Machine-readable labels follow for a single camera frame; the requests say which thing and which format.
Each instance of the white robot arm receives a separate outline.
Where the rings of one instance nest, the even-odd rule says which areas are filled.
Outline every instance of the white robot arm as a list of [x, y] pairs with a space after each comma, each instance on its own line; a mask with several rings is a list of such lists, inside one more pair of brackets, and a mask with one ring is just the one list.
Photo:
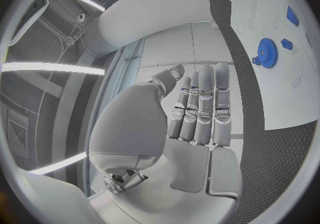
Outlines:
[[105, 183], [120, 193], [142, 183], [139, 171], [157, 162], [162, 155], [167, 132], [167, 116], [161, 100], [184, 75], [177, 65], [130, 86], [103, 110], [89, 144], [91, 163], [105, 173]]

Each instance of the gray mesh strip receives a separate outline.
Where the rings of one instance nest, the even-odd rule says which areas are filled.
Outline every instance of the gray mesh strip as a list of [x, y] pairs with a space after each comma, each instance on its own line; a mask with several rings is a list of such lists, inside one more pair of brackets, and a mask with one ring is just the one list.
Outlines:
[[287, 188], [309, 149], [316, 121], [265, 131], [258, 81], [250, 60], [230, 26], [231, 2], [210, 0], [210, 9], [231, 53], [243, 105], [243, 196], [230, 223], [245, 224], [266, 210]]

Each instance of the black mesh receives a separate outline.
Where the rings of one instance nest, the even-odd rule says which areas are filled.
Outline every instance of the black mesh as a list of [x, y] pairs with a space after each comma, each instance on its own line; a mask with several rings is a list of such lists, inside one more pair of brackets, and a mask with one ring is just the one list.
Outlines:
[[216, 21], [235, 64], [243, 105], [243, 195], [230, 223], [248, 223], [287, 188], [309, 149], [316, 121], [292, 128], [264, 130], [258, 81], [239, 38], [230, 26], [231, 2], [210, 0]]

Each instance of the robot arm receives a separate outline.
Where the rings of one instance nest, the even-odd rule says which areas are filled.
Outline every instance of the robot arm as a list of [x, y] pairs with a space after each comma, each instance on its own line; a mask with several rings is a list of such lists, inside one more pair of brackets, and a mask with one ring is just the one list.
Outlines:
[[139, 171], [162, 155], [167, 117], [161, 100], [184, 75], [177, 65], [130, 86], [115, 97], [101, 113], [89, 144], [91, 163], [105, 173], [105, 183], [114, 193], [142, 183]]

